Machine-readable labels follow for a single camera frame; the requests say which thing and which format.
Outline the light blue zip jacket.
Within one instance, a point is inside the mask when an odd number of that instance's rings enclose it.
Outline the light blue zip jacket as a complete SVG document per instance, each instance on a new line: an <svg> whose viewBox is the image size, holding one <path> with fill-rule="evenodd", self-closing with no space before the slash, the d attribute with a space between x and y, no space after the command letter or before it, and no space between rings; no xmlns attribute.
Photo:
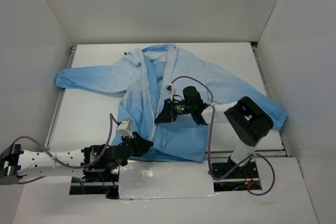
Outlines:
<svg viewBox="0 0 336 224"><path fill-rule="evenodd" d="M181 115L175 122L155 124L172 84L177 93L194 86L204 102L230 104L242 97L251 98L272 119L278 130L287 114L280 105L258 92L225 69L198 59L190 52L173 52L173 46L160 44L127 52L111 66L68 68L58 72L55 85L64 89L84 89L105 94L125 94L119 103L118 120L132 119L134 130L153 142L152 148L182 161L202 162L207 149L208 127L198 125L191 116Z"/></svg>

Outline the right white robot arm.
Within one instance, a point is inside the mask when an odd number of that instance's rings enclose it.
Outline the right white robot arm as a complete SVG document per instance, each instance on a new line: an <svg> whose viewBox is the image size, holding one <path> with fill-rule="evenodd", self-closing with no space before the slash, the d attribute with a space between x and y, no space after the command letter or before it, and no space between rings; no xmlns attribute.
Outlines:
<svg viewBox="0 0 336 224"><path fill-rule="evenodd" d="M183 99L174 99L175 90L165 87L171 96L164 101L164 106L154 123L171 123L179 115L190 114L198 125L208 126L207 160L209 174L214 180L221 180L229 175L241 177L247 170L247 164L255 154L255 147L273 128L272 119L249 97L242 97L230 104L212 105L204 103L194 86L183 89ZM240 139L232 155L228 158L228 171L216 177L211 164L211 143L215 123L229 123Z"/></svg>

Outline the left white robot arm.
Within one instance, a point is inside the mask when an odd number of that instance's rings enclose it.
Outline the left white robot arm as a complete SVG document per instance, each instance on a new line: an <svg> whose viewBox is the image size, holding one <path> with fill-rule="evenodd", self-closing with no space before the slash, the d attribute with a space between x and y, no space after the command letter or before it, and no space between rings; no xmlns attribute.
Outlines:
<svg viewBox="0 0 336 224"><path fill-rule="evenodd" d="M137 132L123 137L118 145L92 145L67 152L24 150L12 144L1 153L1 185L28 184L38 178L71 176L98 181L104 172L125 166L130 157L142 157L153 146Z"/></svg>

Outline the aluminium rail frame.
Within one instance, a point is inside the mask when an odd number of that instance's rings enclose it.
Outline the aluminium rail frame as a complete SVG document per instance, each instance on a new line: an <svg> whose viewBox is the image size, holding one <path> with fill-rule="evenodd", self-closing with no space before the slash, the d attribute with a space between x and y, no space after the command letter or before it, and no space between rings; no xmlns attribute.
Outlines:
<svg viewBox="0 0 336 224"><path fill-rule="evenodd" d="M173 52L185 49L202 61L225 69L234 76L253 86L266 95L255 54L249 42L226 43L179 43L171 44ZM69 68L89 66L111 66L133 49L144 49L150 44L102 44L73 46ZM93 144L106 142L109 131L108 114L119 116L118 108L124 91L105 94L84 89L64 89L58 102L54 122L48 135L47 147L51 152L77 150ZM228 123L222 129L213 128L211 150L215 153L231 152L239 139ZM271 130L257 145L258 151L275 152L282 150L283 144L278 128ZM182 161L180 157L164 154L154 149L145 161Z"/></svg>

